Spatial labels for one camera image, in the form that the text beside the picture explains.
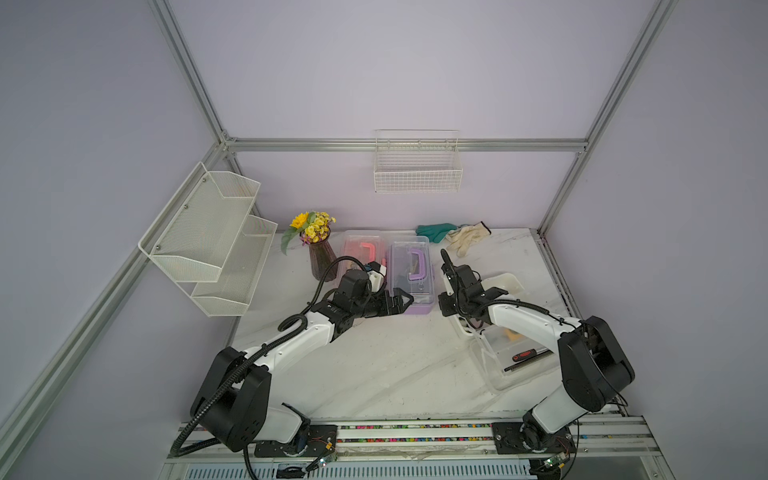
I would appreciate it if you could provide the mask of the purple toolbox with clear lid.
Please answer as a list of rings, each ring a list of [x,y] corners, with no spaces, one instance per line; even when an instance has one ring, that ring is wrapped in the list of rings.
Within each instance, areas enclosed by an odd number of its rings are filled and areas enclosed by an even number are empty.
[[[436,303],[429,240],[423,236],[395,235],[389,239],[387,286],[399,287],[414,297],[407,315],[427,315]]]

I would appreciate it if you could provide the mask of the pink toolbox with clear lid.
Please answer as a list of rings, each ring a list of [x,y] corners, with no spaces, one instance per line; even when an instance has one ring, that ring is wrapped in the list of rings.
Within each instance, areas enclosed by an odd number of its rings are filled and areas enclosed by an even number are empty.
[[[374,273],[369,274],[373,291],[381,290],[386,278],[386,240],[384,234],[376,230],[351,230],[342,236],[343,256],[356,258],[367,265],[371,262],[377,264]]]

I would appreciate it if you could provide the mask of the white toolbox with clear lid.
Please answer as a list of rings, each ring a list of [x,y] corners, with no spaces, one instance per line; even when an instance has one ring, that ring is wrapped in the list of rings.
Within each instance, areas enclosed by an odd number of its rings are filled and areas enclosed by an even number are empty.
[[[521,332],[510,327],[507,319],[501,325],[476,324],[459,317],[450,317],[450,324],[467,344],[470,357],[478,368],[488,388],[494,393],[502,393],[518,385],[559,368],[556,335],[562,326],[555,318],[528,308],[512,305],[499,305],[497,311],[503,315],[522,313],[527,322]],[[503,369],[513,363],[513,356],[529,349],[547,349],[553,355],[523,368],[505,373]]]

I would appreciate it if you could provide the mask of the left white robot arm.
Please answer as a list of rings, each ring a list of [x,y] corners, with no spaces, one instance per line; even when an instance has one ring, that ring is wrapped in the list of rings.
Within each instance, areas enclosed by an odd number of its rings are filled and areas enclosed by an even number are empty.
[[[190,419],[173,441],[169,455],[181,458],[223,445],[249,464],[258,443],[303,454],[311,421],[296,407],[271,396],[272,381],[309,353],[331,344],[361,318],[405,313],[414,297],[387,287],[387,270],[354,257],[337,287],[317,285],[311,300],[284,319],[273,339],[245,351],[231,346],[214,358],[190,408]]]

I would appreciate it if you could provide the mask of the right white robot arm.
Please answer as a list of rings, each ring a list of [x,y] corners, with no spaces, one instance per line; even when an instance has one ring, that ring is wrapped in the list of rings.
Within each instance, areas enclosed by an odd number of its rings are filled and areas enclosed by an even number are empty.
[[[482,279],[470,266],[455,264],[440,252],[445,292],[441,313],[464,324],[490,362],[488,372],[532,376],[540,367],[557,367],[560,382],[519,421],[492,426],[501,454],[574,453],[570,427],[588,413],[619,398],[636,378],[608,323],[557,315],[515,297],[504,288],[505,275]]]

